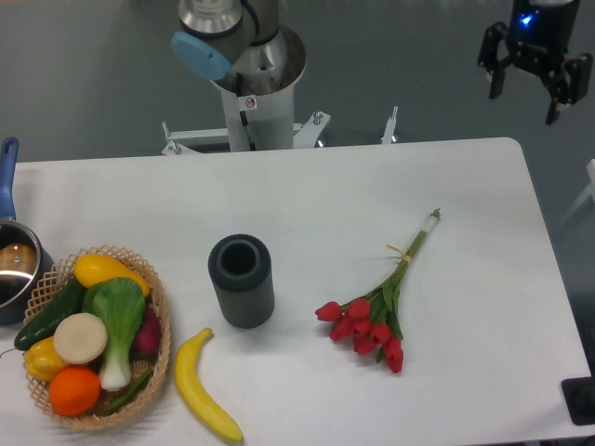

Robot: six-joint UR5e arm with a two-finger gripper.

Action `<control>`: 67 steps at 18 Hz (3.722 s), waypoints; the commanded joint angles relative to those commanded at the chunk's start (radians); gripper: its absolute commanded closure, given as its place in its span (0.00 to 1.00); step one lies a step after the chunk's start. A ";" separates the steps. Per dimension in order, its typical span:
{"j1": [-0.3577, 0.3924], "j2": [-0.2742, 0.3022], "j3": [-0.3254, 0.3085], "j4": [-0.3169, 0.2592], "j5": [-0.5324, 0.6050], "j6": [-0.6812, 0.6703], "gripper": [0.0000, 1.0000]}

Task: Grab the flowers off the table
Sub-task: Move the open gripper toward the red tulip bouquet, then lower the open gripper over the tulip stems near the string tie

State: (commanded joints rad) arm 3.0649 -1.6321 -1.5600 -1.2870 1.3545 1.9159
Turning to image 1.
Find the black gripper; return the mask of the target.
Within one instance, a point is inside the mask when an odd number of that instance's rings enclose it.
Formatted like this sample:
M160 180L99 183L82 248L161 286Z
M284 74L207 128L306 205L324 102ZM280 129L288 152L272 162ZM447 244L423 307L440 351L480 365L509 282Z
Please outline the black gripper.
M578 7L578 1L514 1L509 27L499 21L485 29L477 64L488 75L489 99L501 95L511 60L517 69L538 74L547 89L547 125L588 93L593 56L566 55ZM505 39L509 55L500 59Z

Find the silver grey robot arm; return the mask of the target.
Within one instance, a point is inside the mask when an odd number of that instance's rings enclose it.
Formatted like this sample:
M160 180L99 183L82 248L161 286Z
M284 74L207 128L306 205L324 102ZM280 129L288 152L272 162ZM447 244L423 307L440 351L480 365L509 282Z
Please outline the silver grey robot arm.
M306 52L299 37L280 24L278 6L182 1L172 50L189 71L235 96L282 91L301 77ZM576 1L516 1L508 23L485 30L478 64L490 80L490 98L501 94L509 65L536 76L548 90L547 124L588 93L594 58L568 50L578 8Z

